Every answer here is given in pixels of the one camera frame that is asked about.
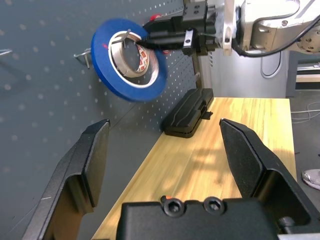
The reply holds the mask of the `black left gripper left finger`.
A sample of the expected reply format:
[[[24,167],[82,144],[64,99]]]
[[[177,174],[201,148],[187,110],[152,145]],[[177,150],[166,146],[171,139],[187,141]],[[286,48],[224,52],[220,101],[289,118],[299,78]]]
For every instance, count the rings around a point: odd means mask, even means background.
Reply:
[[[58,162],[22,239],[77,239],[83,216],[98,205],[109,130],[108,119],[88,126]]]

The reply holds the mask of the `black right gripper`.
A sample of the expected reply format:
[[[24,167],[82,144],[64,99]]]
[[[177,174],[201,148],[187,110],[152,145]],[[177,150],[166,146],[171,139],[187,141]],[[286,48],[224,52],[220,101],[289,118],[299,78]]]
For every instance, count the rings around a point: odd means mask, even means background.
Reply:
[[[206,0],[187,3],[182,16],[159,16],[147,22],[144,29],[149,34],[136,44],[150,50],[182,50],[188,56],[206,56],[218,47],[216,16],[216,7],[208,6]]]

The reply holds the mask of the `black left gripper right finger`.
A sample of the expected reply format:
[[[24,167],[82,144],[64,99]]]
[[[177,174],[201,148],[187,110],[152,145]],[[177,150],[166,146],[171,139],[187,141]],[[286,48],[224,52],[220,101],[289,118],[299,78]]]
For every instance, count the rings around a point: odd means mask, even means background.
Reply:
[[[277,155],[246,125],[222,118],[219,126],[241,196],[259,201],[280,233],[318,234],[319,211]]]

